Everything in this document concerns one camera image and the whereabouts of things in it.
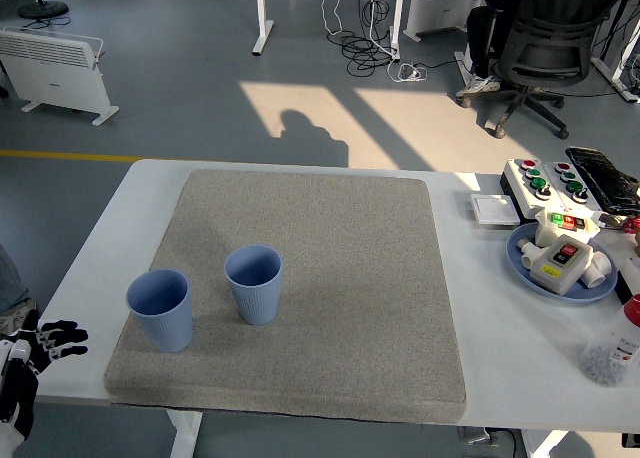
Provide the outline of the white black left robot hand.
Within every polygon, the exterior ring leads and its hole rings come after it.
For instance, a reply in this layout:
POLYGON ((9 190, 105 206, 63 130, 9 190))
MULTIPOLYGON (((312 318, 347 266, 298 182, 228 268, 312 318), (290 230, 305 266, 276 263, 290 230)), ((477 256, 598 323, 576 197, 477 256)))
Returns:
POLYGON ((34 423, 39 376, 54 361, 88 351, 86 330, 75 321, 39 321, 31 310, 13 333, 1 338, 1 455, 11 457, 34 423))

